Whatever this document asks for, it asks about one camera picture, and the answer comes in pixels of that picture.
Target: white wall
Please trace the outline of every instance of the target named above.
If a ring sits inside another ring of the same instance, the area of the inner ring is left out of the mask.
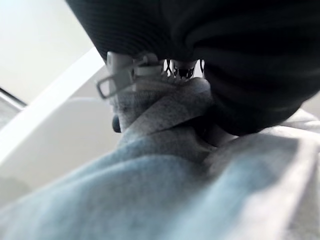
[[[320,93],[307,101],[302,108],[320,119]]]
[[[64,0],[0,0],[0,88],[27,104],[92,47]]]

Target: black ribbed fabric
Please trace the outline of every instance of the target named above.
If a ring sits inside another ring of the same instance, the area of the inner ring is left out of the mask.
[[[68,0],[108,51],[205,60],[211,117],[234,135],[291,116],[320,89],[320,0]]]

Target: black jacket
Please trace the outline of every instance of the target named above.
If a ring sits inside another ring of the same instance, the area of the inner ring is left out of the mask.
[[[258,132],[320,89],[320,0],[67,0],[101,56],[205,60],[221,127]]]

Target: gray fabric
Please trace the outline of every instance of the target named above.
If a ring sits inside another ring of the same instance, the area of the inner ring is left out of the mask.
[[[3,209],[2,240],[320,239],[315,118],[215,148],[181,124],[212,104],[205,81],[117,99],[118,148]]]

